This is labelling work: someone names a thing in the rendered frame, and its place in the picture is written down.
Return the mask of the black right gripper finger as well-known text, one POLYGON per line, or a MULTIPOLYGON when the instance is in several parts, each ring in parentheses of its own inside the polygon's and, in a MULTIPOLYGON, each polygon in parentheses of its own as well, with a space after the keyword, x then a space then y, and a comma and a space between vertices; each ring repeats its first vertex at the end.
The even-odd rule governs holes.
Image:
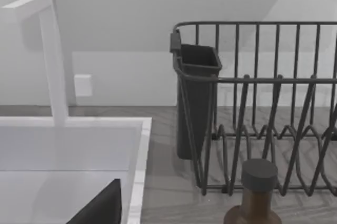
POLYGON ((66 224, 121 224, 121 180, 114 179, 66 224))

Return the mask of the white sink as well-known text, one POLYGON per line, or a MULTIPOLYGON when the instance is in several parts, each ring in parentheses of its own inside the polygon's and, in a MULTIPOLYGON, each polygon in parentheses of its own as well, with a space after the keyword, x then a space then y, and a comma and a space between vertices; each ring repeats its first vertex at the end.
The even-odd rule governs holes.
POLYGON ((114 179, 121 224, 141 224, 152 119, 69 117, 0 127, 0 224, 66 224, 114 179))

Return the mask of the dark grey utensil cup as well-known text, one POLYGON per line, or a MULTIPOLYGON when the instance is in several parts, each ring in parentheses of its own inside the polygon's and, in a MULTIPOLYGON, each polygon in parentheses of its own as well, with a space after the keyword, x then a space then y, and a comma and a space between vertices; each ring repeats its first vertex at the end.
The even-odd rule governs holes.
MULTIPOLYGON (((213 47, 182 44, 181 53, 183 70, 186 74, 205 77, 218 76, 222 69, 219 55, 213 47)), ((197 155, 200 156, 208 122, 210 85, 206 82, 190 80, 185 81, 185 83, 196 151, 197 155)), ((177 91, 176 151, 180 159, 190 160, 192 158, 180 87, 177 91)))

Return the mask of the brown bottle with grey cap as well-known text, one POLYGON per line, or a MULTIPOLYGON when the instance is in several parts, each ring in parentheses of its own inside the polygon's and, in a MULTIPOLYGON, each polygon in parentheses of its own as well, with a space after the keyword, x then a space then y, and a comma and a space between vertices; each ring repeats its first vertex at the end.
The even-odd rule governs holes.
POLYGON ((277 182, 277 166, 267 159, 248 159, 242 164, 242 202, 224 216, 223 224, 282 224, 271 210, 277 182))

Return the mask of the white tall tap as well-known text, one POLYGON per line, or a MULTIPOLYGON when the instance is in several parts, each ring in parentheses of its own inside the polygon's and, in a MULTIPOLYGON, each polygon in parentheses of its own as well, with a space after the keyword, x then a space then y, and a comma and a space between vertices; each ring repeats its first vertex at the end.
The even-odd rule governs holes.
POLYGON ((54 0, 16 0, 4 5, 0 17, 8 22, 20 22, 39 16, 51 116, 0 116, 2 126, 64 127, 69 117, 66 97, 65 70, 60 30, 54 0))

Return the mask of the white wall socket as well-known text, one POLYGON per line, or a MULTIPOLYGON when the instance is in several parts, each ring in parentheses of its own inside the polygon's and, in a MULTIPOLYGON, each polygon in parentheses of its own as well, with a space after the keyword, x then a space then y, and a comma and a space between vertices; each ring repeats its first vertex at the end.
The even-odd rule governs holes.
POLYGON ((74 76, 76 97, 90 97, 93 95, 92 76, 90 74, 76 74, 74 76))

